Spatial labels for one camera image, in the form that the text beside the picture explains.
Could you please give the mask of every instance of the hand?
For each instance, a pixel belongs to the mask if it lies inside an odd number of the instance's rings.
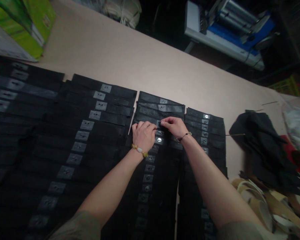
[[[188,129],[181,118],[175,117],[167,117],[161,120],[161,125],[169,129],[176,138],[182,138],[186,133],[188,133]]]
[[[144,152],[149,152],[155,141],[157,126],[146,121],[135,123],[132,126],[133,144]]]

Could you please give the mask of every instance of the red object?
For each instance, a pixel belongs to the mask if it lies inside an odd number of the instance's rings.
[[[291,144],[289,138],[286,135],[281,135],[280,136],[282,139],[284,139],[288,144],[283,145],[283,149],[287,154],[287,158],[296,165],[296,163],[292,159],[292,151],[295,151],[296,149],[294,146]]]

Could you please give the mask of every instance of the blue machine part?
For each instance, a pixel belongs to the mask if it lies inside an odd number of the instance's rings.
[[[233,44],[237,45],[243,50],[250,52],[252,55],[256,56],[258,55],[258,51],[252,49],[252,47],[256,45],[258,42],[260,42],[262,39],[264,39],[269,34],[269,32],[274,28],[274,26],[275,23],[271,20],[271,18],[269,18],[268,21],[266,21],[266,23],[263,25],[261,30],[257,33],[253,33],[244,44],[242,44],[239,36],[237,36],[230,30],[226,29],[225,27],[221,26],[216,22],[214,22],[211,26],[209,26],[208,30],[228,40],[229,42],[232,42]]]

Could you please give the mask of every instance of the cardboard box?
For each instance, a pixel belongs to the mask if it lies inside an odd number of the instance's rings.
[[[39,61],[55,18],[49,0],[0,0],[0,55]]]

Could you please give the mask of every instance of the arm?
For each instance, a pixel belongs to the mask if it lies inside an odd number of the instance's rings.
[[[150,122],[132,125],[133,143],[148,152],[154,144],[156,129],[157,126]],[[91,191],[77,212],[88,211],[103,227],[118,207],[130,178],[142,159],[142,153],[131,149]]]
[[[161,120],[161,125],[168,128],[176,138],[182,138],[189,132],[180,118],[165,118]],[[253,210],[197,141],[189,134],[181,140],[181,143],[187,153],[202,199],[216,227],[220,229],[227,223],[239,221],[253,222],[262,226]]]

